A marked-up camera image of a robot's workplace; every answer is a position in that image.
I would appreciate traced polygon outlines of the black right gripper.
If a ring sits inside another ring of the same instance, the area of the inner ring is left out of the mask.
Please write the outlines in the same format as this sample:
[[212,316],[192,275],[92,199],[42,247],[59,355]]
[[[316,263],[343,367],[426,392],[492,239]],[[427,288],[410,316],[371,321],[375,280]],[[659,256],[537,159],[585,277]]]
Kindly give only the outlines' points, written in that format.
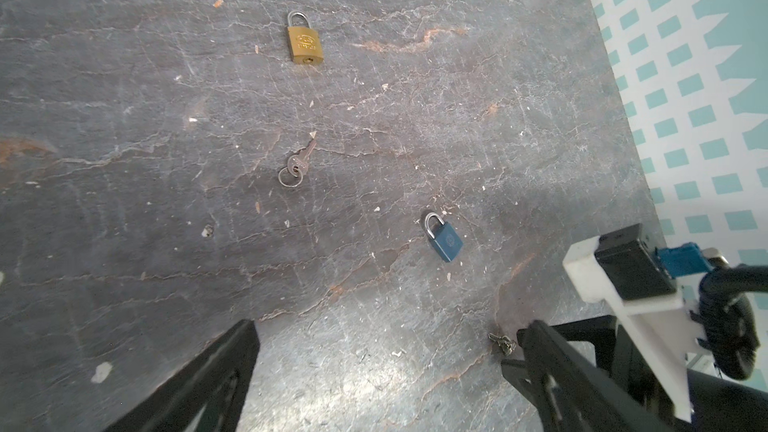
[[[765,431],[767,394],[689,369],[689,421],[674,415],[674,406],[658,379],[617,319],[604,315],[553,325],[569,342],[588,342],[595,348],[596,365],[629,396],[676,431]],[[501,360],[503,378],[535,408],[535,388],[524,360]]]

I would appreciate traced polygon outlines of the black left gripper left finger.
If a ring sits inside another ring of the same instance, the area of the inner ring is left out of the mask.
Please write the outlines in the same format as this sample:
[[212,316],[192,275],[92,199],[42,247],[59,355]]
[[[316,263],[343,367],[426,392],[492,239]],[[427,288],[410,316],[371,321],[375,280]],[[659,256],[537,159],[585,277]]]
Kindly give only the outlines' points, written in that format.
[[260,341],[241,320],[109,431],[234,431],[255,368]]

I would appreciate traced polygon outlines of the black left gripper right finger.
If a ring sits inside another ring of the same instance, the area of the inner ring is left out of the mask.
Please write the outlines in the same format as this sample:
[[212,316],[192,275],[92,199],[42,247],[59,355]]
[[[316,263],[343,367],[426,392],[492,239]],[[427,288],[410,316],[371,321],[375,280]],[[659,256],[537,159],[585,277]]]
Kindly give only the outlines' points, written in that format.
[[546,431],[670,431],[596,365],[588,342],[569,342],[541,320],[517,332]]

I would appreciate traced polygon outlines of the blue padlock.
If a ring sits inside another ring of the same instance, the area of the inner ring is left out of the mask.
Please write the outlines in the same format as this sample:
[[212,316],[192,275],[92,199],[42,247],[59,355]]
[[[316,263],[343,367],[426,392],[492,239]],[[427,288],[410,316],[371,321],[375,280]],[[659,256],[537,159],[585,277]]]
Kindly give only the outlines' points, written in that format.
[[452,227],[436,212],[424,215],[423,227],[430,244],[445,262],[452,262],[459,255],[463,241]]

